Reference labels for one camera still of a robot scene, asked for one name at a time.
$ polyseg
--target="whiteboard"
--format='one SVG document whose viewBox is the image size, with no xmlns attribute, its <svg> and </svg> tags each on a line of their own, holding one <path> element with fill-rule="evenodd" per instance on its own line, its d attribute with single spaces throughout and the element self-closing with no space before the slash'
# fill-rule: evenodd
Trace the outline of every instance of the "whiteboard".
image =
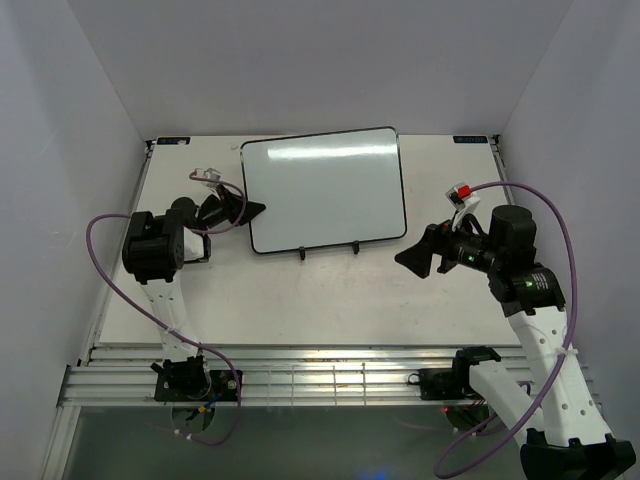
<svg viewBox="0 0 640 480">
<path fill-rule="evenodd" d="M 251 221 L 256 253 L 396 239 L 407 232 L 393 128 L 246 142 L 247 197 L 267 206 Z"/>
</svg>

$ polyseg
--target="black clamp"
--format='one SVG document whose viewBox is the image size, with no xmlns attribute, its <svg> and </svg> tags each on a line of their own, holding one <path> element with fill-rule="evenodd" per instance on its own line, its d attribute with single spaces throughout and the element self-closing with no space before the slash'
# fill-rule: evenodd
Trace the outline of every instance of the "black clamp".
<svg viewBox="0 0 640 480">
<path fill-rule="evenodd" d="M 501 360 L 493 348 L 466 347 L 456 352 L 451 368 L 421 368 L 407 383 L 420 387 L 422 400 L 464 400 L 475 394 L 469 385 L 469 368 L 489 360 Z"/>
</svg>

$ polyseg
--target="black label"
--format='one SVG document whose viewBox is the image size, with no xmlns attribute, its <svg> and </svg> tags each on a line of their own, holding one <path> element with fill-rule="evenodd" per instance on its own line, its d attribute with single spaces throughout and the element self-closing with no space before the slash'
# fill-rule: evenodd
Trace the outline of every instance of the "black label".
<svg viewBox="0 0 640 480">
<path fill-rule="evenodd" d="M 482 135 L 454 135 L 453 143 L 489 143 L 489 140 Z"/>
<path fill-rule="evenodd" d="M 160 137 L 157 145 L 189 145 L 191 137 Z"/>
</svg>

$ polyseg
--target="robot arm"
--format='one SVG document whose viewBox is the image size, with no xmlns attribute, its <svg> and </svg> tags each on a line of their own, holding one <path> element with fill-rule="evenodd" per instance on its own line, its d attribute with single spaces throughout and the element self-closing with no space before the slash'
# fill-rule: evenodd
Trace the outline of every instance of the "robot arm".
<svg viewBox="0 0 640 480">
<path fill-rule="evenodd" d="M 458 185 L 447 197 L 456 207 L 454 218 L 429 225 L 420 242 L 396 255 L 396 261 L 421 278 L 429 275 L 433 254 L 442 257 L 439 273 L 458 264 L 486 273 L 537 385 L 546 383 L 558 355 L 566 355 L 542 408 L 515 437 L 527 478 L 596 480 L 621 475 L 635 463 L 635 453 L 630 442 L 613 438 L 589 393 L 575 351 L 563 348 L 565 300 L 553 272 L 535 262 L 536 225 L 531 212 L 513 205 L 496 207 L 485 234 L 472 215 L 477 194 Z M 462 349 L 452 370 L 438 375 L 428 380 L 438 385 L 438 391 L 459 395 L 456 398 L 480 394 L 510 429 L 532 404 L 495 351 L 486 347 Z"/>
<path fill-rule="evenodd" d="M 151 304 L 154 315 L 167 325 L 159 328 L 164 362 L 151 368 L 161 377 L 164 394 L 176 392 L 188 398 L 202 398 L 209 391 L 210 380 L 204 356 L 169 332 L 198 342 L 189 323 L 182 296 L 180 277 L 185 264 L 208 262 L 211 240 L 207 232 L 224 220 L 237 218 L 241 197 L 223 186 L 210 195 L 201 207 L 187 197 L 177 199 L 162 216 L 151 212 L 135 212 L 122 249 L 127 272 L 134 275 Z M 265 209 L 247 202 L 239 224 L 244 225 Z"/>
</svg>

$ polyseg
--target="metal frame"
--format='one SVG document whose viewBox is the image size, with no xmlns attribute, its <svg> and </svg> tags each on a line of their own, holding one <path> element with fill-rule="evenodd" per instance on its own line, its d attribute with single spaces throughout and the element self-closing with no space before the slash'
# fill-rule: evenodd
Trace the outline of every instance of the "metal frame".
<svg viewBox="0 0 640 480">
<path fill-rule="evenodd" d="M 500 178 L 505 179 L 504 162 L 496 140 L 496 137 L 489 137 L 496 168 Z M 155 141 L 148 145 L 132 198 L 132 209 L 140 197 Z M 513 203 L 511 191 L 507 188 L 505 192 L 508 201 Z M 82 407 L 165 406 L 153 400 L 156 374 L 149 368 L 152 362 L 162 360 L 159 344 L 153 348 L 117 348 L 98 342 L 109 295 L 111 292 L 105 289 L 98 302 L 81 358 L 82 366 L 69 367 L 65 376 L 51 442 L 42 469 L 43 479 L 62 478 Z M 496 349 L 514 380 L 533 380 L 520 346 L 502 346 Z M 223 349 L 234 366 L 244 372 L 243 407 L 429 406 L 469 403 L 422 401 L 418 387 L 408 385 L 409 375 L 419 368 L 450 367 L 456 351 L 457 348 L 450 347 Z M 209 356 L 207 362 L 211 368 L 227 368 L 213 356 Z M 591 387 L 586 366 L 583 365 L 582 368 Z M 533 394 L 537 394 L 535 385 Z M 234 405 L 221 403 L 220 407 Z"/>
</svg>

